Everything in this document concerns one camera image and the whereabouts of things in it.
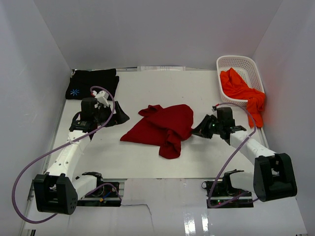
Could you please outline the red t shirt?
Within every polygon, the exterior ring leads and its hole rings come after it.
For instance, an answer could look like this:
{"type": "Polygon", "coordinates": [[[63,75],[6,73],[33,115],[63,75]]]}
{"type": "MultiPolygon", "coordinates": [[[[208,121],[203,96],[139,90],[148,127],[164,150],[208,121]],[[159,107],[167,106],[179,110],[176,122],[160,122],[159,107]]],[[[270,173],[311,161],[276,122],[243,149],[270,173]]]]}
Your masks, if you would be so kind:
{"type": "Polygon", "coordinates": [[[176,159],[181,155],[181,142],[191,136],[193,110],[186,104],[163,108],[149,105],[138,112],[142,119],[120,140],[159,146],[159,155],[176,159]]]}

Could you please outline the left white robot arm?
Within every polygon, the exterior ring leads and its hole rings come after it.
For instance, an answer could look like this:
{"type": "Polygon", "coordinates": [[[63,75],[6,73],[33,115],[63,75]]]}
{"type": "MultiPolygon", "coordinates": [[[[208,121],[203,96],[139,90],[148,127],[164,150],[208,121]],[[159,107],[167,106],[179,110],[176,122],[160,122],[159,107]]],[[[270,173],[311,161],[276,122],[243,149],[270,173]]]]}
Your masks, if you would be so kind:
{"type": "Polygon", "coordinates": [[[81,110],[74,115],[69,127],[69,144],[61,149],[51,167],[33,181],[38,211],[71,215],[81,198],[103,193],[100,173],[85,172],[75,177],[74,171],[97,130],[129,120],[119,103],[115,101],[113,104],[114,108],[111,108],[107,102],[94,97],[81,101],[81,110]]]}

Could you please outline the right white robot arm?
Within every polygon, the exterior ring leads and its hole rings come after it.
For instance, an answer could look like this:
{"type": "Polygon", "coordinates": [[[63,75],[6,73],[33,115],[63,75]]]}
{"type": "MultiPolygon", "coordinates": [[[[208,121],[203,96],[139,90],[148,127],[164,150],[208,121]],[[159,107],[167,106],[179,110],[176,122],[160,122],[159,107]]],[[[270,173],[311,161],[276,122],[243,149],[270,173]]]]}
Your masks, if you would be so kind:
{"type": "Polygon", "coordinates": [[[192,130],[192,134],[206,139],[219,135],[235,148],[233,155],[242,153],[252,164],[253,171],[221,169],[208,188],[208,197],[226,194],[233,200],[247,193],[254,193],[262,202],[294,197],[297,185],[291,158],[286,153],[276,153],[252,138],[252,133],[235,124],[230,107],[214,106],[214,115],[206,115],[192,130]]]}

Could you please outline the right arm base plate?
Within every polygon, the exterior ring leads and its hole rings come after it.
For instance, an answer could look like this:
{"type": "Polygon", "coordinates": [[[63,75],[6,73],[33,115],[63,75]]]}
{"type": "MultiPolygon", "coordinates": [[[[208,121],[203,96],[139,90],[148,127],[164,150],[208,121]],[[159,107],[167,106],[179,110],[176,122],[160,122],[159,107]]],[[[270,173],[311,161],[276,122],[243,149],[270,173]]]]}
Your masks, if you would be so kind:
{"type": "Polygon", "coordinates": [[[221,206],[221,208],[252,208],[254,207],[254,204],[251,192],[246,192],[242,189],[232,189],[228,192],[224,188],[222,181],[219,180],[214,188],[210,203],[213,206],[221,205],[240,194],[242,194],[241,197],[224,206],[221,206]]]}

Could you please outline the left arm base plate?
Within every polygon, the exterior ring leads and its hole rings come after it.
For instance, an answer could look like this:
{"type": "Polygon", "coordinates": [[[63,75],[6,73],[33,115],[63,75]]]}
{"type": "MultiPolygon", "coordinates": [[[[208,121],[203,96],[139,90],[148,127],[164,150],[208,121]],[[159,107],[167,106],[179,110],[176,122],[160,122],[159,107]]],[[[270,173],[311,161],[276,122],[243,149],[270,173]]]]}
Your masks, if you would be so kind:
{"type": "Polygon", "coordinates": [[[110,185],[105,185],[95,191],[94,193],[88,195],[87,197],[78,201],[78,207],[120,207],[121,200],[118,194],[122,197],[123,192],[121,190],[121,182],[110,182],[115,189],[110,185]]]}

